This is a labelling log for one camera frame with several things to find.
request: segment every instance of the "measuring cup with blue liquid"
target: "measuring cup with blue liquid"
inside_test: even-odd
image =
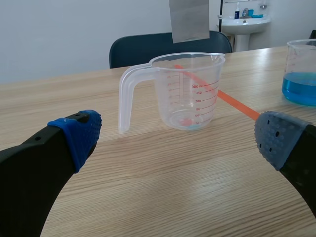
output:
[[[290,101],[316,106],[316,39],[287,43],[282,92]]]
[[[159,113],[166,125],[180,130],[205,127],[214,117],[224,63],[221,53],[175,53],[130,67],[119,83],[120,132],[129,130],[134,87],[146,80],[155,81]]]

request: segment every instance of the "white sink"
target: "white sink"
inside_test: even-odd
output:
[[[222,32],[235,35],[236,52],[246,51],[249,49],[250,34],[265,31],[270,22],[269,16],[245,19],[227,17],[222,20]]]

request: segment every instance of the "blue cup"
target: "blue cup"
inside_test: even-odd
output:
[[[287,43],[282,92],[290,101],[316,106],[316,39]]]

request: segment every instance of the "measuring cup handle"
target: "measuring cup handle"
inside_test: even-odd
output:
[[[135,86],[142,81],[154,79],[154,73],[158,71],[158,68],[153,68],[150,63],[146,63],[130,67],[122,75],[119,82],[118,108],[118,129],[120,132],[129,130]]]

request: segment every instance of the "wooden table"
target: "wooden table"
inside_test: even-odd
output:
[[[315,107],[282,96],[286,48],[226,55],[220,88],[252,107],[316,123]],[[43,237],[305,237],[316,220],[259,154],[254,121],[222,101],[203,130],[160,120],[152,81],[134,93],[131,128],[118,133],[119,78],[126,68],[0,87],[0,149],[47,122],[94,109],[100,140],[66,184]]]

